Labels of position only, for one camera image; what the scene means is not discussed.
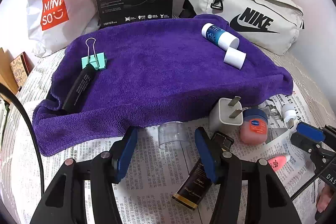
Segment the pink lip balm jar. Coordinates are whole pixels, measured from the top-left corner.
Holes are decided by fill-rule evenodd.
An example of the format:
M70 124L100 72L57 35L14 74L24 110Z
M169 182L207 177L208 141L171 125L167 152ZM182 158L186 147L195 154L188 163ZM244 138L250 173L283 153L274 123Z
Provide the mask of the pink lip balm jar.
M244 110L243 120L240 138L244 143L258 145L267 140L268 120L265 112L257 108Z

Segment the white plug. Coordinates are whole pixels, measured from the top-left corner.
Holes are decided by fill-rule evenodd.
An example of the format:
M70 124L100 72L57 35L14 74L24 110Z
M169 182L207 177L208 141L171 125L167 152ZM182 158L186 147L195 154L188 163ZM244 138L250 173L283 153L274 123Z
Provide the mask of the white plug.
M210 111L209 129L212 132L228 133L243 124L241 98L220 98L215 107Z
M281 109L283 122L288 129L293 128L297 122L296 110L294 104L286 104Z

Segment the clear plastic cup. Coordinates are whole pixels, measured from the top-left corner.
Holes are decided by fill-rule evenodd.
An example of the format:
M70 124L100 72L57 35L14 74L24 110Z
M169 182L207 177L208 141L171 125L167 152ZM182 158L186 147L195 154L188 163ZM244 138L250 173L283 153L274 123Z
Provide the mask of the clear plastic cup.
M159 148L161 150L182 149L181 142L189 142L189 137L182 122L166 122L159 126Z

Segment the gold band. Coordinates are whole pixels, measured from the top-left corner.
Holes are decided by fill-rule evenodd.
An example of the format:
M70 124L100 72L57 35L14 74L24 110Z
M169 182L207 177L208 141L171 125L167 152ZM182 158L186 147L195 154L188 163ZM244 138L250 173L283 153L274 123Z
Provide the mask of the gold band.
M182 197L182 196L179 195L178 193L175 193L175 194L173 195L173 197L174 197L174 198L177 198L179 201L182 201L183 203L187 204L188 206L190 206L190 207L192 207L192 208L194 208L194 209L197 208L197 204L195 204L195 203L191 202L190 200L188 200L188 199Z

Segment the purple towel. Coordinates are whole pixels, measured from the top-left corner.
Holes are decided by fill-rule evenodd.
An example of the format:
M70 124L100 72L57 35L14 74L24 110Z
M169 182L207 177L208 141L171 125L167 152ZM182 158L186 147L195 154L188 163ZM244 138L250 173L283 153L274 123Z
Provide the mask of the purple towel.
M247 54L241 70L223 63L225 52L202 37L208 22L239 38L238 49ZM106 70L91 83L81 112L62 116L89 37L97 39L96 53L107 56ZM219 16L142 21L74 40L52 77L47 99L34 111L33 126L41 153L51 156L84 141L123 135L129 126L205 117L221 97L240 96L242 105L252 106L292 90L290 74Z

